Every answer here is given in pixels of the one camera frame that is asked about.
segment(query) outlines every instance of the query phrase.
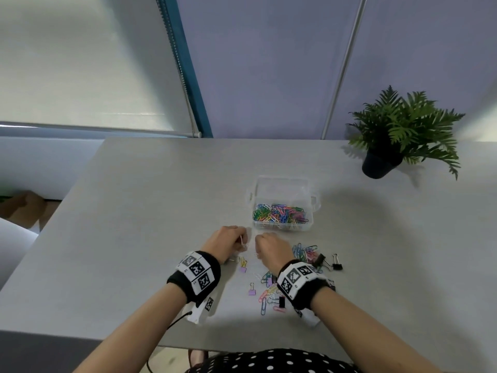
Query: table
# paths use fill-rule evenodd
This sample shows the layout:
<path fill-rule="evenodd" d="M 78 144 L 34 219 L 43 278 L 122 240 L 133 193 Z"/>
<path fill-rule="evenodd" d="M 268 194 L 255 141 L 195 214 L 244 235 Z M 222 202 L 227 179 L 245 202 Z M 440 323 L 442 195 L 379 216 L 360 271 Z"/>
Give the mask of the table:
<path fill-rule="evenodd" d="M 221 225 L 250 225 L 258 175 L 299 176 L 322 206 L 310 231 L 284 237 L 338 253 L 340 294 L 445 371 L 496 371 L 497 144 L 461 143 L 459 153 L 458 181 L 433 160 L 372 180 L 344 141 L 109 138 L 0 292 L 0 330 L 105 338 L 185 252 Z M 255 232 L 247 267 L 260 272 Z M 161 345 L 347 359 L 322 325 L 260 316 L 239 286 L 256 278 L 232 271 L 215 314 L 180 321 Z"/>

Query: wristband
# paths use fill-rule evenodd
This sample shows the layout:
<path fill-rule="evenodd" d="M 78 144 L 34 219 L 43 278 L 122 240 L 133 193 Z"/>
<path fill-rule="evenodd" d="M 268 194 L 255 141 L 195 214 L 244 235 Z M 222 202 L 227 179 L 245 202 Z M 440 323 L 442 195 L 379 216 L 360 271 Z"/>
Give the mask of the wristband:
<path fill-rule="evenodd" d="M 297 310 L 310 309 L 314 295 L 324 286 L 330 286 L 327 277 L 299 259 L 285 264 L 278 275 L 278 288 Z"/>
<path fill-rule="evenodd" d="M 215 257 L 205 251 L 191 251 L 176 266 L 176 271 L 167 282 L 182 289 L 186 302 L 201 304 L 217 286 L 221 278 L 221 265 Z"/>

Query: polka dot shirt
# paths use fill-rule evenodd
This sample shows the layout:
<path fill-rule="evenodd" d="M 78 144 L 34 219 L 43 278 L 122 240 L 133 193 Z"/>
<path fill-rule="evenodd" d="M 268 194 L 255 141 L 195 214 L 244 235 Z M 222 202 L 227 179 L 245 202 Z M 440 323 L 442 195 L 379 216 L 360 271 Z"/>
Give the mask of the polka dot shirt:
<path fill-rule="evenodd" d="M 360 373 L 359 369 L 322 354 L 292 349 L 217 355 L 188 370 L 189 373 Z"/>

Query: plastic box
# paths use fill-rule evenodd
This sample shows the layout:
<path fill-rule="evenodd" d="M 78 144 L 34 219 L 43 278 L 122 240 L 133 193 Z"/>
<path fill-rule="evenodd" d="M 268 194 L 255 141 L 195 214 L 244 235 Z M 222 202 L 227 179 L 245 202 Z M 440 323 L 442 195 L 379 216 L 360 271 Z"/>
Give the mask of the plastic box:
<path fill-rule="evenodd" d="M 306 218 L 309 220 L 305 224 L 256 221 L 251 215 L 254 227 L 258 229 L 296 232 L 309 230 L 314 223 L 313 212 L 316 212 L 321 207 L 319 196 L 312 192 L 309 180 L 266 175 L 261 175 L 257 178 L 255 188 L 250 194 L 249 202 L 252 206 L 252 212 L 258 204 L 271 205 L 276 203 L 303 208 Z"/>

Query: hand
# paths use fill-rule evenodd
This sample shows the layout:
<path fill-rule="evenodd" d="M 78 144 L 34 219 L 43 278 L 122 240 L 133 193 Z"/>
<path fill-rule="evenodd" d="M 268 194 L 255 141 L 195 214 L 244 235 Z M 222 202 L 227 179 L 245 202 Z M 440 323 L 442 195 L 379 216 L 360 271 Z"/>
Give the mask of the hand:
<path fill-rule="evenodd" d="M 276 233 L 259 234 L 255 238 L 255 251 L 257 257 L 275 276 L 279 275 L 285 264 L 295 259 L 290 244 Z"/>
<path fill-rule="evenodd" d="M 240 237 L 246 244 L 247 230 L 243 226 L 223 226 L 214 232 L 201 251 L 209 253 L 218 260 L 219 264 L 223 264 L 233 253 L 244 250 Z"/>

